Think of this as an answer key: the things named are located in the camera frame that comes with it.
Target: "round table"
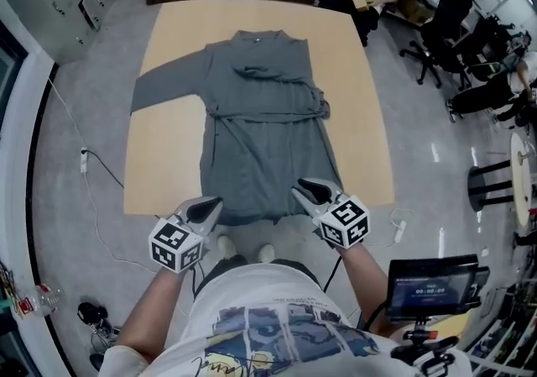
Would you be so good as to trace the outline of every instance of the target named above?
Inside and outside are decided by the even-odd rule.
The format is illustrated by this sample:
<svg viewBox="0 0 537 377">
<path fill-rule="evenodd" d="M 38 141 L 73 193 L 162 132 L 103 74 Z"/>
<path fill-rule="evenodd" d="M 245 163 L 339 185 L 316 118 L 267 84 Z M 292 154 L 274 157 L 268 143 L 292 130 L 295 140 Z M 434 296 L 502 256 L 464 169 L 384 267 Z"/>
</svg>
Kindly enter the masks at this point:
<svg viewBox="0 0 537 377">
<path fill-rule="evenodd" d="M 521 226 L 526 226 L 529 220 L 529 207 L 531 205 L 531 178 L 528 158 L 532 154 L 517 133 L 511 135 L 509 160 L 482 168 L 473 166 L 468 173 L 468 197 L 470 205 L 475 212 L 483 207 L 504 202 L 514 202 L 514 209 Z M 494 185 L 487 185 L 484 175 L 496 170 L 511 167 L 511 180 L 502 181 Z M 486 198 L 487 193 L 513 189 L 512 195 Z"/>
</svg>

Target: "sneaker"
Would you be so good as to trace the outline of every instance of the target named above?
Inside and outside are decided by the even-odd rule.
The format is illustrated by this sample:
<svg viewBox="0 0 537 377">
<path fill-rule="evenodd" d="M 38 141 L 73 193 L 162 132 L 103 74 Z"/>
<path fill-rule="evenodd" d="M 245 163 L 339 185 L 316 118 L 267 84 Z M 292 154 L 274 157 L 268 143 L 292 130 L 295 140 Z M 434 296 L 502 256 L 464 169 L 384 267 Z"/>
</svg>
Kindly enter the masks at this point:
<svg viewBox="0 0 537 377">
<path fill-rule="evenodd" d="M 498 116 L 495 113 L 492 113 L 490 115 L 490 120 L 493 123 L 494 131 L 498 132 L 500 130 L 500 121 L 498 120 Z"/>
<path fill-rule="evenodd" d="M 451 123 L 455 123 L 456 113 L 455 113 L 455 110 L 453 110 L 453 104 L 451 103 L 451 99 L 448 99 L 446 101 L 446 110 L 447 110 L 448 116 L 450 117 Z"/>
<path fill-rule="evenodd" d="M 513 233 L 513 246 L 516 247 L 519 245 L 520 235 L 519 233 Z"/>
<path fill-rule="evenodd" d="M 218 251 L 223 259 L 230 259 L 237 254 L 237 248 L 233 241 L 226 235 L 221 235 L 216 241 L 218 245 Z"/>
<path fill-rule="evenodd" d="M 274 252 L 274 246 L 272 244 L 265 244 L 258 253 L 258 262 L 262 264 L 269 264 L 276 258 Z"/>
</svg>

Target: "desk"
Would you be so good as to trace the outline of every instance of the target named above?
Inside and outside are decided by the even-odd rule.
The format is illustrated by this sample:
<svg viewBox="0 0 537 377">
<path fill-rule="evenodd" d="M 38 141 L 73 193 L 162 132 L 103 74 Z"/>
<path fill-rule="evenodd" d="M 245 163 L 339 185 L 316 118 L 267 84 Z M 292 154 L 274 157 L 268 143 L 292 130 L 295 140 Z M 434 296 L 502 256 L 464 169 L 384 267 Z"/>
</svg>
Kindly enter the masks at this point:
<svg viewBox="0 0 537 377">
<path fill-rule="evenodd" d="M 360 39 L 347 14 L 292 3 L 195 0 L 161 6 L 140 74 L 230 39 L 237 30 L 284 30 L 307 39 L 313 78 L 331 106 L 326 131 L 349 194 L 368 207 L 394 201 L 388 143 Z M 169 214 L 201 195 L 205 107 L 182 97 L 133 113 L 123 207 L 128 214 Z"/>
<path fill-rule="evenodd" d="M 529 173 L 528 150 L 517 133 L 511 135 L 509 160 L 494 165 L 477 168 L 473 166 L 468 173 L 468 196 L 474 211 L 483 207 L 504 202 L 514 202 L 514 209 L 520 226 L 525 227 L 529 220 L 531 205 L 531 177 Z M 511 180 L 495 185 L 486 185 L 484 175 L 496 170 L 511 167 Z M 487 193 L 513 189 L 513 195 L 486 198 Z"/>
</svg>

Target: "gray robe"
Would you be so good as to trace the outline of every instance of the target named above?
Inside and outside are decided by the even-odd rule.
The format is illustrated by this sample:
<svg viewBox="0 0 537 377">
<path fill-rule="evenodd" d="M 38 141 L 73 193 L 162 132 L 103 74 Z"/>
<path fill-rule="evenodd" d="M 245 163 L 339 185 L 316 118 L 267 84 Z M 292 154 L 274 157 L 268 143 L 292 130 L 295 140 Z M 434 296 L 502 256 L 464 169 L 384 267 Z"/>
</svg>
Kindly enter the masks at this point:
<svg viewBox="0 0 537 377">
<path fill-rule="evenodd" d="M 220 223 L 303 213 L 290 193 L 300 177 L 341 184 L 306 40 L 238 31 L 140 76 L 132 112 L 190 94 L 206 106 L 201 190 L 223 198 Z"/>
</svg>

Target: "window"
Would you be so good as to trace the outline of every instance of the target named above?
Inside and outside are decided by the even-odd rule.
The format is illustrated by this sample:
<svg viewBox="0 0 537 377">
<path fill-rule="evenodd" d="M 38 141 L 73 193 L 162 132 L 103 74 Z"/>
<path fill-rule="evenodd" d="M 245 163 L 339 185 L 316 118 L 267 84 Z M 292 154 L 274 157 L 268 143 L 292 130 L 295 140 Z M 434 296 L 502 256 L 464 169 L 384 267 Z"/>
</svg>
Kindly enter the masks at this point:
<svg viewBox="0 0 537 377">
<path fill-rule="evenodd" d="M 13 85 L 28 53 L 0 22 L 0 126 Z"/>
</svg>

